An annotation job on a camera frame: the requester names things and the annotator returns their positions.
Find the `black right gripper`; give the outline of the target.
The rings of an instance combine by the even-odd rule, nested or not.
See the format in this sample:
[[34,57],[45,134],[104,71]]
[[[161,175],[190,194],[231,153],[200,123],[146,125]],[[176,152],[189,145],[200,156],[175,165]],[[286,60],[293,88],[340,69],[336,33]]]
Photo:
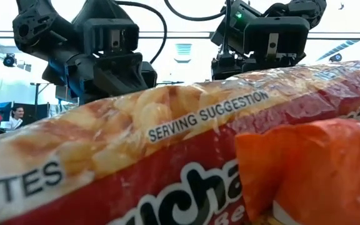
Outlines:
[[303,54],[310,25],[302,17],[259,17],[244,29],[244,53],[253,52],[257,60],[244,60],[241,72],[261,71],[295,66],[305,58]]

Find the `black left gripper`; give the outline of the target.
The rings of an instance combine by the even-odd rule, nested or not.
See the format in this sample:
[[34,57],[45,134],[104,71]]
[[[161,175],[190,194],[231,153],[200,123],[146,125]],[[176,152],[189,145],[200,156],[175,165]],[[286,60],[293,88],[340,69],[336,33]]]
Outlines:
[[79,50],[68,40],[48,53],[58,86],[86,104],[148,88],[142,74],[138,47],[139,28],[129,19],[88,19],[83,25]]

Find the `blue monitor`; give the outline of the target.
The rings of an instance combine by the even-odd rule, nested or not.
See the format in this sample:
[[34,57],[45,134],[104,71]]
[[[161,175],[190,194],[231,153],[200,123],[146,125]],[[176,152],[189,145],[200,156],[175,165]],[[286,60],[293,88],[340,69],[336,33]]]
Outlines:
[[12,102],[0,102],[0,116],[2,121],[9,121],[11,117]]

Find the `orange Maruchan noodle pack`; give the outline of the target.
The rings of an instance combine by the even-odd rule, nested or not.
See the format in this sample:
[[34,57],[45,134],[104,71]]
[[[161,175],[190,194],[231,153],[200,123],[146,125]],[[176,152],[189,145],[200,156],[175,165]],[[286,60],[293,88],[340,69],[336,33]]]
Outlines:
[[360,225],[360,121],[279,126],[235,146],[252,225]]

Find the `black partition panel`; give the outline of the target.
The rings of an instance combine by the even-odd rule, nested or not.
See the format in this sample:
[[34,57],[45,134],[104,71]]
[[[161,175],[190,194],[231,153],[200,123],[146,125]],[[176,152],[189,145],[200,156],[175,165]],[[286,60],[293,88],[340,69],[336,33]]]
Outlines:
[[31,124],[40,119],[44,119],[48,117],[50,104],[38,104],[37,106],[34,104],[21,104],[14,103],[14,108],[22,107],[24,109],[24,117],[23,124]]

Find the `red Maruchan noodle pack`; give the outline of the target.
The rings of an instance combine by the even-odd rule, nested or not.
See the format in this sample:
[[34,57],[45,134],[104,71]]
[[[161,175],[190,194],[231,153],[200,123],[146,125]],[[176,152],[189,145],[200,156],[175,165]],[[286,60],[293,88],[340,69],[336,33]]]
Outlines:
[[242,225],[238,133],[360,119],[360,61],[90,102],[0,134],[0,225]]

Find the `black ceiling light track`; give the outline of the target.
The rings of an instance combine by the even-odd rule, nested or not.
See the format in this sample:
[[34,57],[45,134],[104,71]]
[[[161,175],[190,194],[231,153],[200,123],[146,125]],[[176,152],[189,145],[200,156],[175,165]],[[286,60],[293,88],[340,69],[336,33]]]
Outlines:
[[[174,32],[167,33],[168,39],[210,39],[213,32]],[[11,39],[14,34],[11,31],[0,31],[0,39]],[[140,39],[161,39],[164,33],[159,31],[139,33]],[[360,40],[360,32],[310,32],[307,36],[311,40]]]

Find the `ceiling air vent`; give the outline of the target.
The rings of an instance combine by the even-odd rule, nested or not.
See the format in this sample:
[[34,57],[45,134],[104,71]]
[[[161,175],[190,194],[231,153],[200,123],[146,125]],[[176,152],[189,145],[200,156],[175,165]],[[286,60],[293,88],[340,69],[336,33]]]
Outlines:
[[176,54],[174,60],[177,63],[189,63],[191,61],[191,48],[192,44],[189,43],[175,44]]

